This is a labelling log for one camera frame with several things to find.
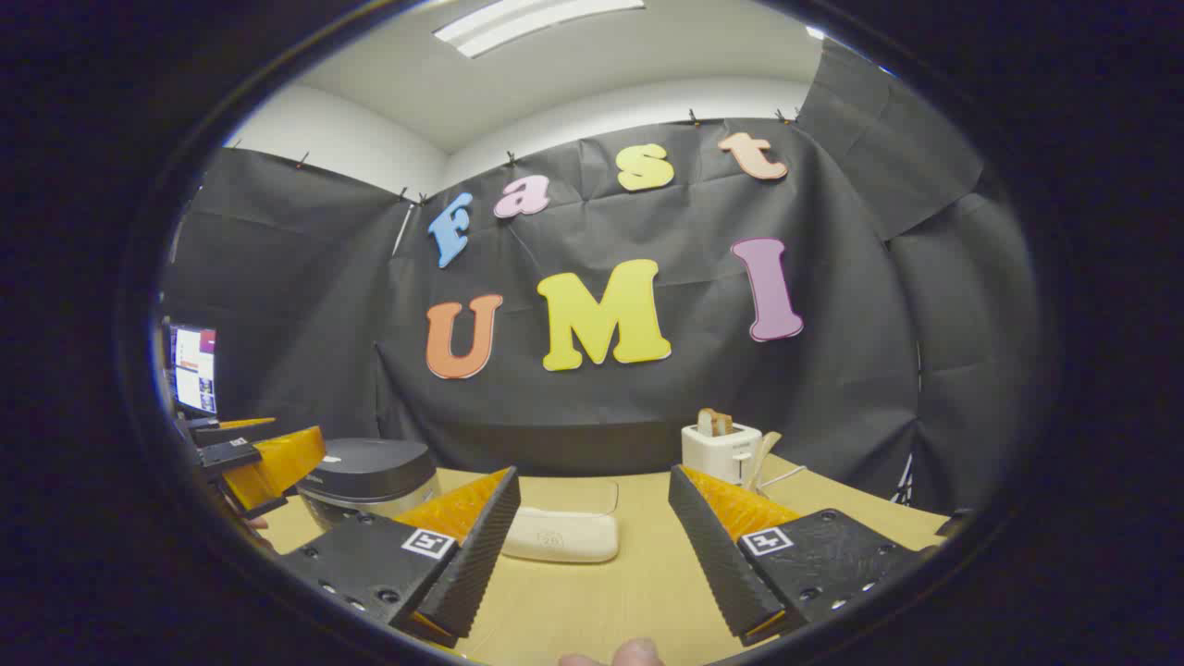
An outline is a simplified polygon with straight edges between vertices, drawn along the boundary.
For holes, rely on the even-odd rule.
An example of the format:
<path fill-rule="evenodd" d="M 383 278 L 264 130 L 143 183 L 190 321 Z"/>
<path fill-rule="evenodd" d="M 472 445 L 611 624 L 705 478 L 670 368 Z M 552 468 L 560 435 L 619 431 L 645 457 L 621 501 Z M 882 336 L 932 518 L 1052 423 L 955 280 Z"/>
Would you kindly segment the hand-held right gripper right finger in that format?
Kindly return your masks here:
<path fill-rule="evenodd" d="M 796 514 L 686 465 L 670 470 L 668 501 L 745 648 L 845 614 L 937 550 L 907 547 L 839 510 Z"/>

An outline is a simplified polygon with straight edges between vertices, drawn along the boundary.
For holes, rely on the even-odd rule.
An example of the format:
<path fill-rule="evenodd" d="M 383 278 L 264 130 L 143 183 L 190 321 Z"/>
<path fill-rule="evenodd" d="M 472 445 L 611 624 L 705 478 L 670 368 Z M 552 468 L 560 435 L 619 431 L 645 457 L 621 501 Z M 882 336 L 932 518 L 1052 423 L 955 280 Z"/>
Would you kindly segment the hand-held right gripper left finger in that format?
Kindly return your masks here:
<path fill-rule="evenodd" d="M 347 611 L 455 648 L 471 632 L 520 502 L 519 472 L 508 467 L 395 518 L 359 512 L 279 561 Z"/>

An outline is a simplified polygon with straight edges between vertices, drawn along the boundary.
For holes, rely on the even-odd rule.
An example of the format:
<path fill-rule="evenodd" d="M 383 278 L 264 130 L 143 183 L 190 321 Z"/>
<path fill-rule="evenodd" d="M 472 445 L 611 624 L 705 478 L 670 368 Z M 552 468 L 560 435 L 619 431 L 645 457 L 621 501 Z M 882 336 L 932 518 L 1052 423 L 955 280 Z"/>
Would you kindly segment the dark grey rice cooker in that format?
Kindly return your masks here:
<path fill-rule="evenodd" d="M 427 446 L 401 438 L 330 438 L 321 463 L 296 485 L 321 529 L 361 514 L 394 519 L 440 494 Z"/>

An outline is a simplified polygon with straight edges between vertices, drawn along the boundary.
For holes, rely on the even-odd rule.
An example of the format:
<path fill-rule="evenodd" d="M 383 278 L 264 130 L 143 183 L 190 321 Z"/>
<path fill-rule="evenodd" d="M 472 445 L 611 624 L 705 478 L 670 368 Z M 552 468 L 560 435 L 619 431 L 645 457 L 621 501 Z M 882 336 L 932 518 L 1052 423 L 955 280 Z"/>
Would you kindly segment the wooden spoon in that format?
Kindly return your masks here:
<path fill-rule="evenodd" d="M 752 457 L 753 465 L 751 468 L 751 473 L 748 474 L 748 478 L 746 480 L 745 489 L 757 488 L 757 482 L 759 481 L 760 472 L 764 467 L 767 455 L 770 454 L 770 452 L 772 452 L 772 448 L 776 446 L 779 438 L 781 438 L 781 433 L 778 431 L 767 431 L 764 434 L 762 438 L 757 446 L 757 449 L 754 450 L 754 455 Z"/>

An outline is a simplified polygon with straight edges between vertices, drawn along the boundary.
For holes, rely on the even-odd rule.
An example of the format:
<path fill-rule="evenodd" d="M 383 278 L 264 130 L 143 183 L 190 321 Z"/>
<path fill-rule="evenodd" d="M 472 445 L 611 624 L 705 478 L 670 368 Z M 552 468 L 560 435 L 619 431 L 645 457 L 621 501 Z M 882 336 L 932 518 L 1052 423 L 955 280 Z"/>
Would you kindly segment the computer monitor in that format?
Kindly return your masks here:
<path fill-rule="evenodd" d="M 199 416 L 215 417 L 215 341 L 210 327 L 184 324 L 169 326 L 172 391 L 181 409 Z"/>

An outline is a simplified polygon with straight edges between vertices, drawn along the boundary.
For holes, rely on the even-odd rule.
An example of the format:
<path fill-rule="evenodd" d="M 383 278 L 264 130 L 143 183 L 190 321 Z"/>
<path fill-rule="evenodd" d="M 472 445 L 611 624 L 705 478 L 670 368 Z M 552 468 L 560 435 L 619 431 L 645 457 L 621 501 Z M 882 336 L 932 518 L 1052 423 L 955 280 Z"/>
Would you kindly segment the white toaster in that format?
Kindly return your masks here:
<path fill-rule="evenodd" d="M 682 463 L 735 486 L 748 484 L 757 468 L 757 452 L 762 433 L 749 425 L 734 425 L 727 435 L 706 436 L 697 425 L 681 430 Z"/>

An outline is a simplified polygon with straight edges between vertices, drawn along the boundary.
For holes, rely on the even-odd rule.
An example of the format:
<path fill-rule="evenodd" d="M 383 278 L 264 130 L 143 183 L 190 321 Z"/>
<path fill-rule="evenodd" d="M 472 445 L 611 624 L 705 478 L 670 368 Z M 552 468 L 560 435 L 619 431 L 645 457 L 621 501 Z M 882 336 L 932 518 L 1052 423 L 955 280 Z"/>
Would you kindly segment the black backdrop cloth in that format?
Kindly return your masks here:
<path fill-rule="evenodd" d="M 215 329 L 227 420 L 410 438 L 466 470 L 664 470 L 702 406 L 918 510 L 976 510 L 1029 450 L 1053 310 L 995 169 L 826 47 L 799 120 L 606 132 L 413 209 L 221 149 L 165 276 Z"/>

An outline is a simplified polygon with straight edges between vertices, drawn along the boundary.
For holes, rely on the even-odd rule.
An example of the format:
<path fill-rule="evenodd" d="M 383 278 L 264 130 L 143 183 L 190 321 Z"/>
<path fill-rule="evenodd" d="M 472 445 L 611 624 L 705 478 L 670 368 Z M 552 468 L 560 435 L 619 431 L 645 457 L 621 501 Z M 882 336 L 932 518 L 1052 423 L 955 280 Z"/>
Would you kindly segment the ceiling light panel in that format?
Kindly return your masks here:
<path fill-rule="evenodd" d="M 561 24 L 644 8 L 646 0 L 496 0 L 436 28 L 433 37 L 474 59 Z"/>

